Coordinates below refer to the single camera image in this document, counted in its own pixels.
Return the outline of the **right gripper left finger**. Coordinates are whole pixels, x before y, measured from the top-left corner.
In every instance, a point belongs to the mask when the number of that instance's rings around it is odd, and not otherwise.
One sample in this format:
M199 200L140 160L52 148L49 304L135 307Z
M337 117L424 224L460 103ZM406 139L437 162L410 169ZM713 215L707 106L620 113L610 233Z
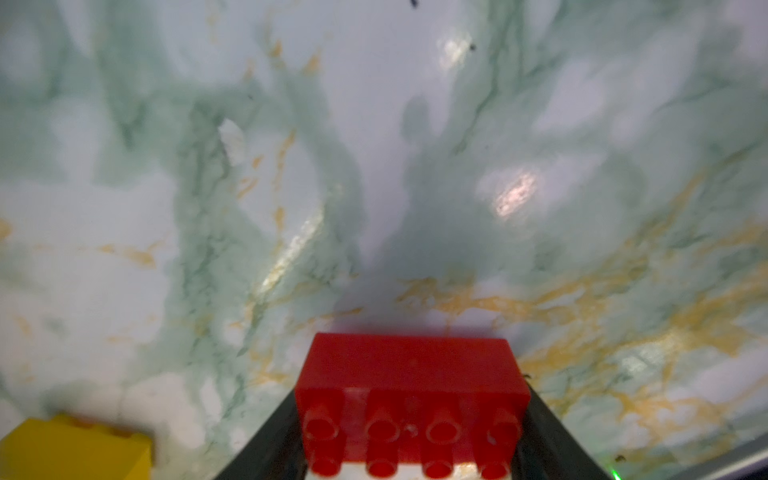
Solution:
M215 480L304 480L307 471L299 413L291 390Z

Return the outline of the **red lego brick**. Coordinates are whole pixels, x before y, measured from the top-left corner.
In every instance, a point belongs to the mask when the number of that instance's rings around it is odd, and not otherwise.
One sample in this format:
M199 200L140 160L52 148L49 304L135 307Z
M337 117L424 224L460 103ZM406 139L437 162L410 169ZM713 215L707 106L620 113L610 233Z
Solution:
M379 479L402 464L509 475L531 400L505 340L342 333L315 335L294 395L314 474L362 463Z

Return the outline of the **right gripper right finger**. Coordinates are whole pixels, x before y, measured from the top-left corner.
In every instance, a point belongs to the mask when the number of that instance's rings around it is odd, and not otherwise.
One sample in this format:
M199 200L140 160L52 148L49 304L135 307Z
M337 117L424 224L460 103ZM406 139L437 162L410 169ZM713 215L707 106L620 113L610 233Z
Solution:
M512 459L512 478L608 480L609 474L568 432L535 390L529 390L531 400Z

